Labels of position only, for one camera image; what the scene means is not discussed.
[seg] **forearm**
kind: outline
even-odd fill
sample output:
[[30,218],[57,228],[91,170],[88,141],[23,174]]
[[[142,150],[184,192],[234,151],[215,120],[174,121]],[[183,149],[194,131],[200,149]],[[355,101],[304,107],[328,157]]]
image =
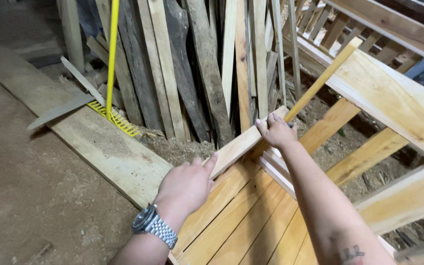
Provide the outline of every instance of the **forearm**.
[[382,256],[379,261],[386,261],[387,252],[377,238],[302,144],[292,142],[280,151],[291,174],[299,206],[320,262],[340,264],[344,260],[339,256],[344,255],[346,249],[350,256],[355,255],[354,246],[358,246],[361,253],[370,254],[365,264],[377,262],[375,256]]

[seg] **hand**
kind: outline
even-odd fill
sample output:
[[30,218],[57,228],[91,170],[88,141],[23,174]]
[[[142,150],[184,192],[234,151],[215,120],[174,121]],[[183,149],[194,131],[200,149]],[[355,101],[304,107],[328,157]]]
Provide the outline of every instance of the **hand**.
[[297,126],[292,129],[283,118],[270,113],[268,122],[256,120],[256,127],[270,146],[282,150],[287,144],[297,142]]
[[162,219],[170,213],[185,219],[203,206],[213,185],[209,178],[217,156],[215,152],[203,166],[200,158],[194,158],[191,164],[185,162],[166,174],[154,201]]

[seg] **stack of lumber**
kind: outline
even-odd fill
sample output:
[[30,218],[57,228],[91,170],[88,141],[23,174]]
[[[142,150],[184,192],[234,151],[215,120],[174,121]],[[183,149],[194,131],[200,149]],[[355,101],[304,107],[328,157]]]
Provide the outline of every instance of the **stack of lumber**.
[[[105,97],[105,69],[93,73],[79,57],[78,18],[67,12],[70,1],[59,2],[72,73]],[[87,45],[107,66],[111,3],[96,3],[104,32]],[[120,0],[114,106],[168,139],[225,146],[256,118],[295,103],[286,94],[280,11],[278,0],[211,0],[207,7],[201,0]]]

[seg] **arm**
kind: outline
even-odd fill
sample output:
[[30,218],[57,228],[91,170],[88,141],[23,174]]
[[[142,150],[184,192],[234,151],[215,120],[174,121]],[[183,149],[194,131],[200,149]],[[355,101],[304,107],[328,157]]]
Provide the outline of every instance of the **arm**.
[[264,139],[277,148],[289,169],[300,210],[320,264],[395,264],[348,198],[313,161],[277,115],[256,121]]
[[[174,167],[163,178],[153,204],[161,219],[177,234],[186,218],[207,201],[213,181],[209,180],[217,162],[217,153],[201,165],[200,158],[192,164]],[[170,248],[157,236],[133,235],[109,262],[110,265],[165,264]]]

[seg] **silver wristwatch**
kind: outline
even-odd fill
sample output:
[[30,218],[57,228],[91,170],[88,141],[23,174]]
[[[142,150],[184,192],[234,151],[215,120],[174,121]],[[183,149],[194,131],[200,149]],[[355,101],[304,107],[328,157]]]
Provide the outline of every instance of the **silver wristwatch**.
[[178,236],[156,212],[156,205],[148,204],[148,207],[143,209],[135,218],[132,224],[132,231],[134,234],[143,234],[150,232],[163,240],[170,250],[174,248]]

